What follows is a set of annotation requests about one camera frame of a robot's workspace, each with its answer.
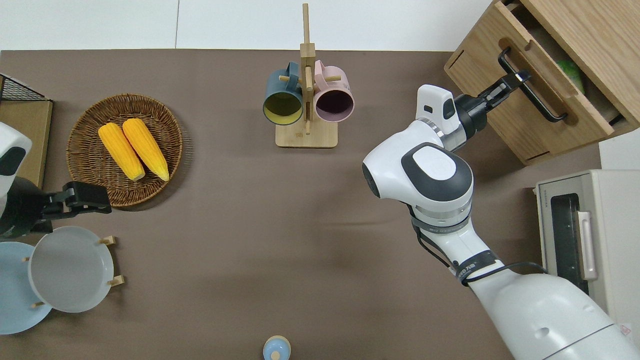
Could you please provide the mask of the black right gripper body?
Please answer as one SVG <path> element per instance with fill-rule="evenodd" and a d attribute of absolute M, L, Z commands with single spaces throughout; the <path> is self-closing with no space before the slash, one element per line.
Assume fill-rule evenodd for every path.
<path fill-rule="evenodd" d="M 477 96 L 461 94 L 454 98 L 455 110 L 467 137 L 473 137 L 477 132 L 485 129 L 488 123 L 487 114 L 496 106 L 488 106 L 488 90 L 485 89 Z"/>

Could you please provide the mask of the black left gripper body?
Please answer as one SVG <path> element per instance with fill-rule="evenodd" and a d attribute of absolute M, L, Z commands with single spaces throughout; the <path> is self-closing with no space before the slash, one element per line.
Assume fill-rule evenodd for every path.
<path fill-rule="evenodd" d="M 52 220 L 62 218 L 66 197 L 64 190 L 45 192 L 26 178 L 15 178 L 1 214 L 1 237 L 17 239 L 30 233 L 52 233 Z"/>

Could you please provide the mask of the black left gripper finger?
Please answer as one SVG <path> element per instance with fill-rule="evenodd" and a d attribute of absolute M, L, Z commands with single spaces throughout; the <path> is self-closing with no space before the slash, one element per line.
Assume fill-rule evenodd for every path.
<path fill-rule="evenodd" d="M 108 192 L 104 186 L 81 181 L 70 181 L 64 185 L 68 202 L 108 202 Z"/>
<path fill-rule="evenodd" d="M 75 202 L 76 214 L 110 214 L 111 212 L 112 207 L 109 200 L 105 202 L 89 202 L 84 200 Z"/>

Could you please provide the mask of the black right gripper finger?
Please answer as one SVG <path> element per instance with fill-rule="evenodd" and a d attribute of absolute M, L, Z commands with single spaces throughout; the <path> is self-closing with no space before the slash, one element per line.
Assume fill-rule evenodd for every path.
<path fill-rule="evenodd" d="M 514 89 L 488 89 L 487 106 L 498 107 L 504 100 L 509 98 Z"/>
<path fill-rule="evenodd" d="M 494 83 L 493 92 L 512 93 L 530 79 L 531 75 L 528 71 L 508 73 Z"/>

